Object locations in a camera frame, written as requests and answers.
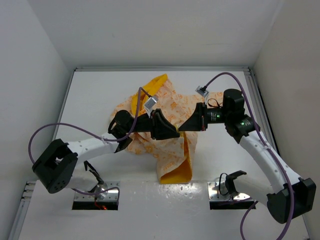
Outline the orange patterned yellow-lined jacket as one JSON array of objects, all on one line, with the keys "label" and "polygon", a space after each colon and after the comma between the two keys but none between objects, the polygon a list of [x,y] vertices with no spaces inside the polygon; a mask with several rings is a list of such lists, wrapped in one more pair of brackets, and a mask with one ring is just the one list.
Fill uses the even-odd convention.
[{"label": "orange patterned yellow-lined jacket", "polygon": [[[195,111],[196,104],[204,102],[198,93],[183,95],[177,93],[167,74],[155,77],[143,86],[150,95],[158,97],[156,108],[176,128],[180,127]],[[156,171],[160,184],[187,183],[192,179],[193,160],[198,141],[195,131],[181,133],[179,138],[153,140],[150,133],[132,133],[132,142],[126,151],[141,155],[150,154],[156,158]]]}]

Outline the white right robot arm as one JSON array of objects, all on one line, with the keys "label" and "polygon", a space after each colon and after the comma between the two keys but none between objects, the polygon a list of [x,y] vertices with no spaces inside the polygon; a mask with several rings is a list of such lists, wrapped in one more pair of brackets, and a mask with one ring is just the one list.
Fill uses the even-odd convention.
[{"label": "white right robot arm", "polygon": [[222,107],[208,108],[205,103],[197,103],[179,131],[200,132],[209,124],[223,123],[227,133],[251,155],[270,184],[258,183],[245,171],[238,170],[225,177],[222,192],[230,196],[249,195],[265,205],[278,223],[284,224],[290,209],[293,209],[293,218],[312,210],[317,187],[311,178],[304,179],[293,171],[267,143],[259,126],[245,114],[244,104],[240,90],[227,89],[223,93]]}]

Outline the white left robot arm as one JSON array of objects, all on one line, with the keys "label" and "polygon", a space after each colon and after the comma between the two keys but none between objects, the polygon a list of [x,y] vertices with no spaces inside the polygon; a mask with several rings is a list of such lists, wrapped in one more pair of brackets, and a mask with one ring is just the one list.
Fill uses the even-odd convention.
[{"label": "white left robot arm", "polygon": [[72,142],[53,140],[35,161],[32,170],[50,194],[68,188],[91,195],[103,180],[89,160],[125,150],[132,142],[131,133],[150,133],[153,140],[180,137],[160,109],[136,118],[128,111],[120,110],[101,136]]}]

